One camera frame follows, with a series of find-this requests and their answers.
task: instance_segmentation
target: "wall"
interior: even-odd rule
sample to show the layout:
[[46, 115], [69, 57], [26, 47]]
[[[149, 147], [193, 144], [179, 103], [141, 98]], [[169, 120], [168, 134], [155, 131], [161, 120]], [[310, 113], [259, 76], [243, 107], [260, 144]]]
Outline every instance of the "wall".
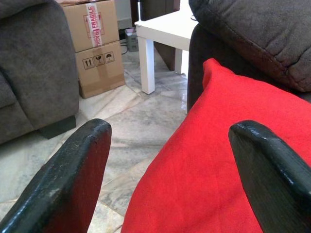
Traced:
[[115, 0], [118, 28], [124, 29], [132, 26], [130, 0]]

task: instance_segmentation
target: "fragile tape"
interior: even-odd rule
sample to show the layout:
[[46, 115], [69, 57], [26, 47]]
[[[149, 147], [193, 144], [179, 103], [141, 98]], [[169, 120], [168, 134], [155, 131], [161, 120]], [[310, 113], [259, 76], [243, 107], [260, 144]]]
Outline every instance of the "fragile tape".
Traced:
[[87, 10], [87, 22], [90, 29], [93, 47], [102, 46], [103, 45], [101, 36], [102, 24], [99, 19], [96, 3], [95, 2], [87, 3], [86, 10]]

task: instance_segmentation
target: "sofa leg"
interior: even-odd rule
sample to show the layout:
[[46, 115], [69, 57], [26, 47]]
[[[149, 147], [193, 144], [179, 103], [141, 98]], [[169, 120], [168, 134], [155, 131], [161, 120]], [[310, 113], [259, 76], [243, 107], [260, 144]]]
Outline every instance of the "sofa leg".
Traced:
[[47, 139], [58, 136], [62, 133], [65, 133], [68, 130], [71, 130], [76, 127], [76, 118], [75, 116], [70, 116], [66, 119], [60, 120], [51, 125], [47, 125], [41, 129], [38, 129], [39, 132]]

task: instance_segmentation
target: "stitching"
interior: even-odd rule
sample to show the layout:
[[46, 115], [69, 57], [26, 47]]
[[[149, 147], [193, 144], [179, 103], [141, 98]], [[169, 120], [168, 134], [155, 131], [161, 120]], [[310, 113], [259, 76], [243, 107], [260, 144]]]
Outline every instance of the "stitching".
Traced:
[[[290, 67], [291, 65], [289, 65], [288, 67], [285, 67], [280, 61], [278, 61], [276, 59], [276, 57], [274, 57], [270, 52], [268, 52], [266, 49], [260, 47], [259, 45], [257, 45], [255, 42], [251, 41], [250, 39], [246, 38], [246, 37], [243, 37], [241, 35], [239, 35], [236, 31], [234, 31], [232, 28], [230, 28], [228, 26], [228, 24], [218, 15], [216, 14], [215, 12], [213, 12], [210, 8], [209, 8], [209, 1], [205, 1], [204, 2], [204, 6], [206, 7], [206, 9], [212, 13], [221, 23], [224, 24], [224, 26], [230, 30], [236, 37], [238, 37], [239, 39], [241, 39], [242, 41], [245, 41], [247, 42], [250, 46], [252, 46], [254, 49], [256, 49], [257, 51], [260, 52], [261, 55], [263, 55], [264, 57], [266, 57], [269, 61], [271, 61], [275, 67], [277, 69], [280, 69], [283, 73], [284, 76], [287, 76], [289, 78], [289, 83], [292, 83], [294, 84], [294, 86], [300, 88], [301, 90], [305, 91], [304, 88], [300, 87], [299, 85], [299, 81], [296, 81], [293, 76], [289, 73], [289, 70], [288, 70], [288, 67]], [[199, 9], [199, 12], [202, 12], [204, 10], [204, 6], [201, 6], [200, 9]]]

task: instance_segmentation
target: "cushion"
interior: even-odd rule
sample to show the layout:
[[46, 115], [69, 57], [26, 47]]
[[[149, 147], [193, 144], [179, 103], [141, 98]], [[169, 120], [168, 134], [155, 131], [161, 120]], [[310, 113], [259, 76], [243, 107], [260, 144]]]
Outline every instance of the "cushion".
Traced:
[[16, 102], [15, 95], [11, 87], [0, 73], [0, 108], [11, 105]]
[[200, 24], [287, 87], [311, 91], [311, 1], [190, 0]]
[[214, 59], [204, 66], [204, 92], [139, 181], [124, 233], [261, 233], [228, 139], [242, 120], [266, 125], [311, 165], [310, 103]]
[[52, 0], [0, 0], [0, 19], [14, 15], [27, 7]]

